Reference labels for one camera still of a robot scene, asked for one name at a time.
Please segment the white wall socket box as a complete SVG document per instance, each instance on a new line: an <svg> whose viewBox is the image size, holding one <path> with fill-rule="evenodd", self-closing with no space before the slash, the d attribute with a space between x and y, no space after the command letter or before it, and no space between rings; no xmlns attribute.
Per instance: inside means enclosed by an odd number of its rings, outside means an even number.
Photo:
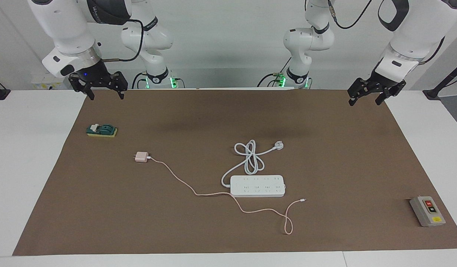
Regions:
<svg viewBox="0 0 457 267"><path fill-rule="evenodd" d="M57 78L52 74L34 74L31 80L35 90L71 90L67 78Z"/></svg>

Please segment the brown table mat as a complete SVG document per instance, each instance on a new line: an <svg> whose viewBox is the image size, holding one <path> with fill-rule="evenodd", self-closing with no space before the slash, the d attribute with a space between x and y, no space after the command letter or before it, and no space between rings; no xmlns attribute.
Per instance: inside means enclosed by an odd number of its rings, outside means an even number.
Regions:
<svg viewBox="0 0 457 267"><path fill-rule="evenodd" d="M349 106L342 90L108 90L86 99L13 252L234 253L457 248L457 226L400 127L376 96ZM117 128L91 137L92 124ZM245 198L222 175L254 139L280 198ZM149 152L146 163L135 162ZM431 196L446 224L422 227L409 200Z"/></svg>

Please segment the grey push-button switch box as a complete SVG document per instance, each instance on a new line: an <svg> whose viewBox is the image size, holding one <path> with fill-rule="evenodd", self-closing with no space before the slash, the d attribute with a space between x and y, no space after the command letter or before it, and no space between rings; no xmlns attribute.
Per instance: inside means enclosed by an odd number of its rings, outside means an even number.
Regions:
<svg viewBox="0 0 457 267"><path fill-rule="evenodd" d="M417 196L410 199L409 203L422 227L446 224L446 220L431 196Z"/></svg>

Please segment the green knife switch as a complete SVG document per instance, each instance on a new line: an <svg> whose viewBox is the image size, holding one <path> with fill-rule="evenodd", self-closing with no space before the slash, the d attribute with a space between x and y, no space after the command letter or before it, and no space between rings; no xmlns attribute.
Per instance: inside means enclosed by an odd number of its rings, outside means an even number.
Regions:
<svg viewBox="0 0 457 267"><path fill-rule="evenodd" d="M92 124L86 129L86 134L91 137L113 138L117 134L117 128L110 124Z"/></svg>

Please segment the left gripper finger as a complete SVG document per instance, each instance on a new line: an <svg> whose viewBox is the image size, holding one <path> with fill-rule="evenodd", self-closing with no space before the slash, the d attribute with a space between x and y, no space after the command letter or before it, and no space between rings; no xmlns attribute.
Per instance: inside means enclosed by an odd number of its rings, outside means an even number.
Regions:
<svg viewBox="0 0 457 267"><path fill-rule="evenodd" d="M379 85L378 90L380 94L375 100L376 105L381 105L386 99L389 97L395 97L397 96L400 91L404 88L406 85L406 81L402 81L392 87L387 88L386 86Z"/></svg>
<svg viewBox="0 0 457 267"><path fill-rule="evenodd" d="M348 89L349 105L354 106L359 98L369 95L374 89L375 81L357 78Z"/></svg>

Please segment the white power strip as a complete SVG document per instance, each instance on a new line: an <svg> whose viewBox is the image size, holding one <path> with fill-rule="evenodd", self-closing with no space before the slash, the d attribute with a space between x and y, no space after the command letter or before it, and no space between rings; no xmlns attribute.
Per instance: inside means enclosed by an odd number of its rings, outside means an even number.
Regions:
<svg viewBox="0 0 457 267"><path fill-rule="evenodd" d="M236 198L283 197L286 185L281 175L234 175L230 194Z"/></svg>

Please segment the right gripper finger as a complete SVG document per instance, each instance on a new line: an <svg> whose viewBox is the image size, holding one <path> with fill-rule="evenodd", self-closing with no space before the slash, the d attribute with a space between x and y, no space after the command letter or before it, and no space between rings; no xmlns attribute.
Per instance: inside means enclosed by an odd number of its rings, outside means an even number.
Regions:
<svg viewBox="0 0 457 267"><path fill-rule="evenodd" d="M95 95L91 89L91 82L81 81L77 73L70 74L68 77L68 81L75 92L81 92L85 94L91 101L94 100Z"/></svg>
<svg viewBox="0 0 457 267"><path fill-rule="evenodd" d="M125 97L125 92L128 90L128 82L122 72L117 71L110 75L109 89L117 92L121 100Z"/></svg>

